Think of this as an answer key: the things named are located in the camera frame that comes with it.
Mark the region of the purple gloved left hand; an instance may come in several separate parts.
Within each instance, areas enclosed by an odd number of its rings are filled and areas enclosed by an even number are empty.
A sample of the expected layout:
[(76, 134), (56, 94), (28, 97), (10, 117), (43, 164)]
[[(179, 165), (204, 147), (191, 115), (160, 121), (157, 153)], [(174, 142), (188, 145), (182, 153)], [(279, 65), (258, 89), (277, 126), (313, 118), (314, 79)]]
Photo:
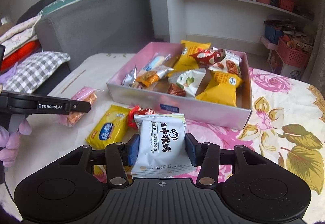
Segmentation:
[(22, 136), (30, 135), (32, 128), (24, 117), (18, 128), (10, 133), (7, 129), (1, 126), (1, 152), (0, 158), (4, 167), (14, 165), (16, 157), (19, 153), (20, 140)]

